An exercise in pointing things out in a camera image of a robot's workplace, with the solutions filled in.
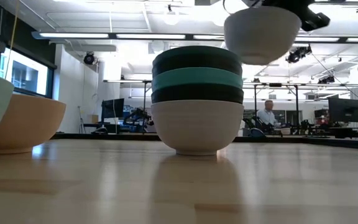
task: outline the computer monitor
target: computer monitor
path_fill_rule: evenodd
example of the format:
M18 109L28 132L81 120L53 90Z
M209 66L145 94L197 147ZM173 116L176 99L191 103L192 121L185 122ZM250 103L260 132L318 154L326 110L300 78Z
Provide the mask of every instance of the computer monitor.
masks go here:
M328 98L330 122L358 122L358 100Z
M102 102L102 117L105 118L120 118L124 113L124 99L105 100Z

